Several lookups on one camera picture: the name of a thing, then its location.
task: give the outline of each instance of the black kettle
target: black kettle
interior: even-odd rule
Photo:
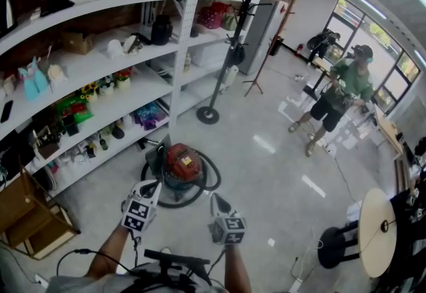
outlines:
[[[173,26],[168,15],[158,15],[152,25],[151,42],[153,45],[165,45],[171,38]]]
[[[14,30],[17,26],[10,0],[0,0],[0,37]]]

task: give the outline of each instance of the gray t-shirt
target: gray t-shirt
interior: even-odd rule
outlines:
[[[157,262],[153,262],[144,266],[139,266],[138,269],[143,269],[147,272],[158,274],[160,273],[160,266]],[[171,278],[177,278],[181,274],[188,272],[186,267],[182,270],[170,268],[168,275]],[[194,282],[196,293],[227,293],[228,291],[219,288],[209,286],[208,283],[201,279],[199,276],[191,275],[191,280]],[[123,290],[133,285],[137,279],[136,276],[130,274],[108,274],[100,280],[92,278],[74,278],[71,276],[54,276],[49,282],[49,287],[46,293],[121,293]],[[157,288],[150,290],[152,293],[175,293],[181,292],[180,290],[171,289],[168,287]]]

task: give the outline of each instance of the round table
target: round table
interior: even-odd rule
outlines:
[[[347,241],[345,233],[356,228],[357,238]],[[391,202],[382,190],[371,189],[362,202],[359,221],[344,228],[328,228],[320,240],[322,247],[318,249],[318,258],[323,267],[334,268],[340,262],[360,257],[371,278],[381,276],[391,264],[397,244],[397,225]],[[358,253],[345,255],[347,248],[352,246],[357,246]]]

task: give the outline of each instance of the black phone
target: black phone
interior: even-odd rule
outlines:
[[[5,103],[5,106],[3,108],[3,113],[1,113],[0,123],[4,123],[5,121],[7,121],[7,119],[9,119],[9,115],[11,114],[12,104],[13,104],[13,100],[7,101],[7,103]]]

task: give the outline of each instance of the fire extinguisher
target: fire extinguisher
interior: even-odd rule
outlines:
[[[298,45],[298,48],[296,49],[296,54],[294,54],[295,56],[299,57],[300,52],[302,51],[302,49],[304,48],[303,43],[300,43]]]

